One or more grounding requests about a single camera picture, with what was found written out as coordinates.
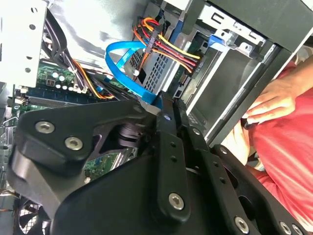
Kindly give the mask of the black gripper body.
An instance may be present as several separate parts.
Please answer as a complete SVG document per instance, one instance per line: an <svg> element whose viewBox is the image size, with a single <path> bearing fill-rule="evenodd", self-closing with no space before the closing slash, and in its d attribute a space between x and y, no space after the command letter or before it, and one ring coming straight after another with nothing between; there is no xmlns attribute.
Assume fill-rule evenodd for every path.
<svg viewBox="0 0 313 235"><path fill-rule="evenodd" d="M58 208L54 235L178 235L190 217L184 154L141 156L73 192Z"/></svg>

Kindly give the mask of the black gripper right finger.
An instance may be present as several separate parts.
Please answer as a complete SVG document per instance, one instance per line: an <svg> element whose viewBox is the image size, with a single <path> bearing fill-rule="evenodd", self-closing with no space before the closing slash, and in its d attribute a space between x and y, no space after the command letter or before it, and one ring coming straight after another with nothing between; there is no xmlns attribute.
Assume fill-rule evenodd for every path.
<svg viewBox="0 0 313 235"><path fill-rule="evenodd" d="M209 148L189 124L186 106L173 103L183 142L190 217L179 235L304 235L305 229L221 145Z"/></svg>

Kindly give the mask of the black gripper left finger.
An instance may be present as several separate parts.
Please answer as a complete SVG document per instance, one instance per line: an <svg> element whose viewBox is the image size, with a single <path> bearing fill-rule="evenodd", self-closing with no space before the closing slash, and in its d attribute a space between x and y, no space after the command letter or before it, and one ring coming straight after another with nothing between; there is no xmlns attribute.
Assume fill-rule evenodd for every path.
<svg viewBox="0 0 313 235"><path fill-rule="evenodd" d="M149 110L123 100L23 114L9 160L9 182L41 204L53 221L61 204L87 185L83 168L89 159L124 147L138 149L135 159L157 151L184 154L173 103L160 93Z"/></svg>

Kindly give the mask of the person's left hand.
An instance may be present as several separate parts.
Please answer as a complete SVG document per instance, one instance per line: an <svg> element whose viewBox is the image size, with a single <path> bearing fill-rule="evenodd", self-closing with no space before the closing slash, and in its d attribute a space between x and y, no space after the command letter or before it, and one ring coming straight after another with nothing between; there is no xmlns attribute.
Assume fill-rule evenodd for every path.
<svg viewBox="0 0 313 235"><path fill-rule="evenodd" d="M248 131L242 127L239 121L222 141L227 148L243 165L247 164L250 153Z"/></svg>

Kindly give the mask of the person's right hand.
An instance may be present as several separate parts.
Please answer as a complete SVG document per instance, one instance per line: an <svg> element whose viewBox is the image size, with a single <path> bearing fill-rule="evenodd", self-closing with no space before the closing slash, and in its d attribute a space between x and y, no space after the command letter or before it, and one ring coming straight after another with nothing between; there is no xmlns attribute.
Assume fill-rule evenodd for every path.
<svg viewBox="0 0 313 235"><path fill-rule="evenodd" d="M298 96L297 85L290 78L269 83L243 115L248 123L262 123L291 114Z"/></svg>

